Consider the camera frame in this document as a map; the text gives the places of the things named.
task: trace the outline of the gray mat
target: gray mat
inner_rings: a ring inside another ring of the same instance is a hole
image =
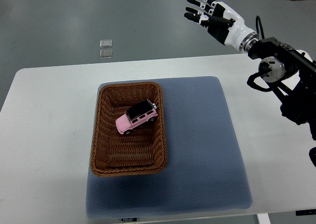
[[[249,208],[252,198],[248,180],[219,80],[195,77],[150,81],[159,83],[163,91],[167,166],[154,175],[112,178],[97,177],[89,169],[88,217]]]

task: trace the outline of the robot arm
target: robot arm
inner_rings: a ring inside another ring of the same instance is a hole
[[[282,102],[282,116],[296,124],[310,124],[312,138],[316,140],[316,61],[305,52],[275,38],[262,38],[244,24],[243,18],[225,3],[216,0],[187,0],[203,11],[187,7],[184,16],[201,26],[223,45],[232,45],[240,52],[247,52],[251,59],[261,58],[259,71],[251,75],[247,84],[260,91],[272,91]],[[300,81],[291,90],[283,80],[299,72]],[[262,88],[254,80],[261,77],[268,85]],[[310,158],[316,166],[316,147],[310,150]]]

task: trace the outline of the small plastic square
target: small plastic square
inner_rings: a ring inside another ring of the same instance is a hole
[[[111,58],[113,56],[113,49],[107,48],[100,50],[100,58]]]
[[[112,40],[101,40],[100,47],[112,47]]]

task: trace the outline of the wicker basket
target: wicker basket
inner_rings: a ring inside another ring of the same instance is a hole
[[[154,122],[121,135],[115,120],[127,108],[148,98],[158,107]],[[92,172],[101,177],[154,174],[167,163],[162,90],[158,83],[111,84],[101,88],[94,124]]]

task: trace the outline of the toy car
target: toy car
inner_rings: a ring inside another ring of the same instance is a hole
[[[157,106],[145,99],[127,109],[122,116],[116,119],[115,124],[120,134],[130,134],[135,127],[155,120],[156,116],[158,116]]]

